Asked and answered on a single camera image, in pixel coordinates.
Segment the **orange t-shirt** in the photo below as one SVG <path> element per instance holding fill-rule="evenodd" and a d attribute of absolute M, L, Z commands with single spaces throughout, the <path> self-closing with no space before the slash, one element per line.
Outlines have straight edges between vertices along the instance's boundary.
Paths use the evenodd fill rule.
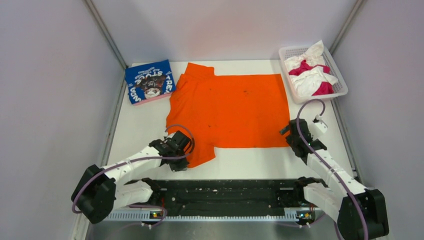
<path fill-rule="evenodd" d="M 166 124 L 184 126 L 195 147 L 195 168 L 213 160 L 215 148 L 282 148 L 290 120 L 280 74 L 215 75 L 211 66 L 189 63 L 170 99 Z"/>

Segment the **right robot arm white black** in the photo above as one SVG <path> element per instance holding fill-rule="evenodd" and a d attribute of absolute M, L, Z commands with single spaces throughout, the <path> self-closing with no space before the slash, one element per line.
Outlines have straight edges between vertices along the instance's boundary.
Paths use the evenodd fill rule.
<path fill-rule="evenodd" d="M 300 177 L 294 183 L 293 200 L 299 206 L 323 210 L 345 240 L 372 240 L 390 232 L 386 200 L 376 188 L 357 181 L 330 155 L 327 147 L 311 134 L 307 122 L 293 119 L 280 131 L 307 167 L 319 178 Z"/>

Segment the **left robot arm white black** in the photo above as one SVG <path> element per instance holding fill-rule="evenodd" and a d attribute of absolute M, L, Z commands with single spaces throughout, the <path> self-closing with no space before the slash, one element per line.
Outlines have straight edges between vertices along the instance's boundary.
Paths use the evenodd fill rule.
<path fill-rule="evenodd" d="M 97 224 L 119 208 L 136 203 L 156 206 L 161 198 L 159 187 L 143 175 L 163 165 L 172 172 L 185 171 L 194 147 L 192 134 L 178 130 L 114 164 L 89 166 L 71 195 L 72 212 Z"/>

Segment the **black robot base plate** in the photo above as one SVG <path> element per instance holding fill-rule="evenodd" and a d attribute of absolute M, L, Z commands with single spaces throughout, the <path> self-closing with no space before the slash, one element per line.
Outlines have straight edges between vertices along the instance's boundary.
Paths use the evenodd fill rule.
<path fill-rule="evenodd" d="M 156 180 L 147 204 L 158 208 L 124 207 L 113 210 L 108 221 L 313 221 L 317 214 L 306 195 L 306 187 L 324 187 L 322 180 Z"/>

